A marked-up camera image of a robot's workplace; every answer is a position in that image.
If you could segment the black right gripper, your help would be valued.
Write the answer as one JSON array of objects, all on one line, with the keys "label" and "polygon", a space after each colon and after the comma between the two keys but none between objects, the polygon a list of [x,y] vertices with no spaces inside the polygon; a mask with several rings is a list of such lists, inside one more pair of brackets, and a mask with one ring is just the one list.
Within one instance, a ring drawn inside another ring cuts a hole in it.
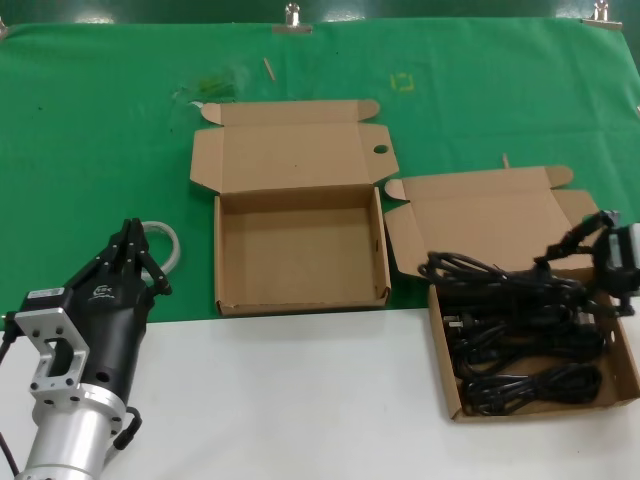
[{"label": "black right gripper", "polygon": [[635,315],[629,296],[639,291],[639,224],[615,228],[617,224],[617,211],[598,211],[534,259],[536,266],[544,266],[553,260],[589,254],[597,267],[597,281],[610,294],[597,292],[590,300],[592,313],[599,317]]}]

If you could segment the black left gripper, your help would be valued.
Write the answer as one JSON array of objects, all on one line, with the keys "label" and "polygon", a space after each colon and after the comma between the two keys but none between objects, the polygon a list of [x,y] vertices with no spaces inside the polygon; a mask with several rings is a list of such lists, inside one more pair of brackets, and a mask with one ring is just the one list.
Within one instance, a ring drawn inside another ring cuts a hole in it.
[{"label": "black left gripper", "polygon": [[121,400],[130,397],[153,296],[172,293],[149,249],[141,220],[127,219],[96,264],[65,284],[72,292],[65,311],[89,347],[81,381]]}]

